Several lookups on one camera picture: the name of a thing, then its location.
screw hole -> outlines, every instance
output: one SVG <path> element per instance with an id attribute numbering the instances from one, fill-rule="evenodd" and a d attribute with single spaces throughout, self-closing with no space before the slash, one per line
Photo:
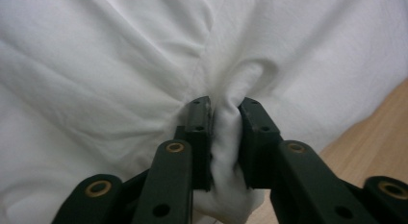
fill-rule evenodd
<path id="1" fill-rule="evenodd" d="M 156 217 L 164 217 L 168 215 L 169 212 L 170 206 L 167 204 L 158 205 L 153 209 L 153 215 L 155 215 Z"/>
<path id="2" fill-rule="evenodd" d="M 378 187 L 389 196 L 400 200 L 408 200 L 408 190 L 393 183 L 382 181 Z"/>
<path id="3" fill-rule="evenodd" d="M 353 218 L 353 213 L 351 212 L 351 210 L 349 210 L 346 207 L 336 207 L 335 211 L 336 211 L 338 216 L 341 216 L 341 217 L 343 217 L 345 219 Z"/>
<path id="4" fill-rule="evenodd" d="M 304 153 L 306 151 L 305 147 L 301 146 L 300 144 L 296 144 L 296 143 L 289 143 L 288 147 L 292 152 L 295 152 L 298 154 Z"/>
<path id="5" fill-rule="evenodd" d="M 166 150 L 170 153 L 178 153 L 184 150 L 184 145 L 181 143 L 170 143 L 166 146 Z"/>

wooden surface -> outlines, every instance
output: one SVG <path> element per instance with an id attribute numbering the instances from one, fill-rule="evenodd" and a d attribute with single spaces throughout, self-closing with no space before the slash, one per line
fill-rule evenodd
<path id="1" fill-rule="evenodd" d="M 408 184 L 408 80 L 372 116 L 351 127 L 320 156 L 339 178 L 358 187 L 377 175 Z M 247 223 L 277 223 L 268 193 L 265 200 Z"/>

white fabric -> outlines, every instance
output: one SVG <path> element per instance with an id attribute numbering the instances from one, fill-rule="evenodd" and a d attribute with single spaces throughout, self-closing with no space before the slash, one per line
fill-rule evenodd
<path id="1" fill-rule="evenodd" d="M 0 222 L 49 223 L 83 179 L 127 180 L 210 95 L 215 185 L 243 223 L 244 96 L 321 150 L 408 76 L 407 0 L 0 0 Z"/>

